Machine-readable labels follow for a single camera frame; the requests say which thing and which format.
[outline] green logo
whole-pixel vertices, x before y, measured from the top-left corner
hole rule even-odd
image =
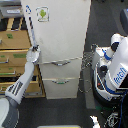
[[[26,58],[26,54],[13,54],[14,58]]]
[[[12,70],[13,68],[8,68],[9,70]]]
[[[8,39],[13,39],[12,34],[7,34]]]
[[[42,9],[42,10],[40,11],[40,15],[41,15],[42,18],[43,18],[44,16],[46,16],[46,12]]]
[[[5,55],[1,55],[0,57],[1,57],[1,58],[5,58]]]

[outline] sticker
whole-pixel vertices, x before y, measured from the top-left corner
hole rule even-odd
[[[42,18],[46,15],[46,12],[42,9],[41,11],[40,11],[40,15],[42,16]]]
[[[13,68],[8,68],[9,70],[12,70]]]
[[[57,84],[65,84],[65,82],[58,82]]]
[[[12,34],[7,34],[8,39],[13,39]]]
[[[36,9],[37,19],[39,22],[49,21],[49,9],[48,7],[38,7]]]
[[[1,57],[1,58],[5,58],[5,55],[1,55],[0,57]]]
[[[15,10],[7,10],[7,13],[12,13],[12,14],[19,14],[20,13],[20,9],[15,9]]]
[[[26,54],[13,54],[14,58],[26,58]]]

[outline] white refrigerator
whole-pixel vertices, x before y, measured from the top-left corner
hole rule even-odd
[[[41,49],[47,99],[76,98],[91,0],[21,0],[28,33]]]

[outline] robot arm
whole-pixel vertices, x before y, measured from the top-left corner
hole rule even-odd
[[[34,51],[33,47],[29,49],[24,74],[6,89],[6,97],[0,99],[0,128],[15,128],[19,118],[17,106],[21,103],[24,93],[32,79],[34,65],[38,63],[39,54],[39,47]]]
[[[111,37],[111,46],[107,48],[106,51],[103,50],[104,56],[100,58],[100,67],[101,70],[106,70],[109,68],[111,64],[111,60],[113,58],[114,53],[117,50],[118,45],[121,43],[124,37],[120,34],[114,34]]]
[[[34,64],[32,62],[27,62],[25,64],[25,73],[13,85],[6,89],[5,96],[10,97],[20,104],[23,95],[32,79],[33,71]]]

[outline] white panel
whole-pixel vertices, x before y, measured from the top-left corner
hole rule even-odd
[[[32,17],[43,62],[83,56],[91,0],[21,0],[28,31]],[[26,13],[29,5],[31,13]],[[37,7],[48,7],[48,22],[37,20]]]
[[[41,64],[40,71],[41,71],[42,79],[71,78],[71,77],[79,78],[81,63],[82,63],[82,59],[75,59],[75,60],[66,60],[62,62],[55,62],[53,64],[51,63]]]
[[[47,99],[76,98],[79,79],[66,79],[65,84],[57,84],[53,80],[43,80]]]

